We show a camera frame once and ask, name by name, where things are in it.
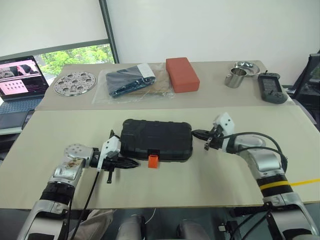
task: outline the white wall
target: white wall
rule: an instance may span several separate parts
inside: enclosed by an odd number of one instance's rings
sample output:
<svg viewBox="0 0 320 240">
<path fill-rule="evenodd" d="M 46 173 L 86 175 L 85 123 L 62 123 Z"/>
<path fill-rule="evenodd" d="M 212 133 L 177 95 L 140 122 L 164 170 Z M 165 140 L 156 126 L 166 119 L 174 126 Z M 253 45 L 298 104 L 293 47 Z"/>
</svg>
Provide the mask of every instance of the white wall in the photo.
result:
<svg viewBox="0 0 320 240">
<path fill-rule="evenodd" d="M 292 84 L 320 49 L 319 0 L 107 0 L 121 63 L 261 60 Z"/>
<path fill-rule="evenodd" d="M 1 0 L 0 56 L 107 38 L 98 0 Z"/>
</svg>

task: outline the orange clip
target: orange clip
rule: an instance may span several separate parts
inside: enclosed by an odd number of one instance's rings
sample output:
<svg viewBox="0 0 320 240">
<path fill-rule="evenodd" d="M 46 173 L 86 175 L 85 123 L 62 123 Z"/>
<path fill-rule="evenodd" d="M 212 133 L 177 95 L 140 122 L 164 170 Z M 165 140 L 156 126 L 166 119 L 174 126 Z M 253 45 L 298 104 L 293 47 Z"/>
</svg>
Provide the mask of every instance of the orange clip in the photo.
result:
<svg viewBox="0 0 320 240">
<path fill-rule="evenodd" d="M 158 168 L 159 158 L 157 155 L 149 155 L 148 168 L 157 169 Z"/>
</svg>

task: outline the gray laptop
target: gray laptop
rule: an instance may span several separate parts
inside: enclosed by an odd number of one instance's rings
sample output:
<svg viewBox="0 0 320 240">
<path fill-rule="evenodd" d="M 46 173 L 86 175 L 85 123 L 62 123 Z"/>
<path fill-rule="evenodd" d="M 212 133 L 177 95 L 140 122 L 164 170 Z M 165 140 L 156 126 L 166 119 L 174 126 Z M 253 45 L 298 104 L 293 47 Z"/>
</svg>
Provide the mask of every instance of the gray laptop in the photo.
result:
<svg viewBox="0 0 320 240">
<path fill-rule="evenodd" d="M 0 134 L 22 127 L 28 111 L 36 108 L 48 87 L 33 56 L 0 61 Z"/>
</svg>

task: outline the black plastic case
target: black plastic case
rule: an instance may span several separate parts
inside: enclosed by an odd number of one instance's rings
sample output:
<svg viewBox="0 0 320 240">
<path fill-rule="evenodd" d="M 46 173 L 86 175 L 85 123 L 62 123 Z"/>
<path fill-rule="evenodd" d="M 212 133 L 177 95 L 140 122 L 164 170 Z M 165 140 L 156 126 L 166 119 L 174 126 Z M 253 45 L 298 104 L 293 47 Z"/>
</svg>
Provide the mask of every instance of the black plastic case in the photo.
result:
<svg viewBox="0 0 320 240">
<path fill-rule="evenodd" d="M 161 162 L 185 162 L 192 155 L 189 123 L 127 119 L 122 125 L 120 152 L 126 157 L 157 155 Z"/>
</svg>

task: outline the metal bowl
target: metal bowl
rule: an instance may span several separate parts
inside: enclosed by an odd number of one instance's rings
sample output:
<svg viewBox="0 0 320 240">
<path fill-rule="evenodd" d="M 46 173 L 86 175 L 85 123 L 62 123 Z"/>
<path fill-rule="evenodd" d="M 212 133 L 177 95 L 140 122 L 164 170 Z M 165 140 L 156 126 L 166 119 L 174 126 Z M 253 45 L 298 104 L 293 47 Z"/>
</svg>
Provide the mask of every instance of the metal bowl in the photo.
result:
<svg viewBox="0 0 320 240">
<path fill-rule="evenodd" d="M 251 77 L 260 73 L 260 68 L 248 61 L 238 61 L 235 63 L 234 67 L 245 70 L 246 77 Z"/>
</svg>

